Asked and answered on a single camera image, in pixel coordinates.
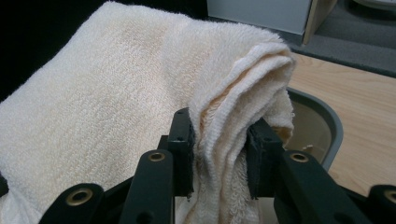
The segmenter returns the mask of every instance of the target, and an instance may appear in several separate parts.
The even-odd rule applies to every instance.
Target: brass insert
[[[161,152],[154,152],[148,155],[148,159],[151,161],[162,161],[165,159],[165,154]]]
[[[297,162],[308,162],[309,159],[302,153],[293,153],[290,154],[290,157],[292,160],[297,161]]]
[[[91,189],[76,189],[67,196],[66,203],[70,206],[79,206],[89,201],[92,195]]]

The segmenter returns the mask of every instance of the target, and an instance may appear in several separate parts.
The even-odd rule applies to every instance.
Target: wooden surface
[[[396,78],[295,56],[290,86],[326,102],[343,123],[332,178],[363,195],[372,185],[396,186]]]

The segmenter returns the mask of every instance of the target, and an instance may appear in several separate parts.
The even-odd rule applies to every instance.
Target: terry cloth
[[[275,34],[105,3],[0,104],[2,223],[37,223],[65,189],[109,189],[188,106],[196,133],[190,201],[177,223],[258,222],[243,145],[260,117],[286,142],[294,60]]]

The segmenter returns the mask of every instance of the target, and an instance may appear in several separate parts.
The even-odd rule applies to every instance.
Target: towel fold
[[[249,198],[246,131],[261,117],[286,141],[294,60],[275,34],[103,4],[67,45],[0,104],[2,223],[37,223],[65,189],[109,189],[190,108],[194,189],[177,223],[258,222]]]

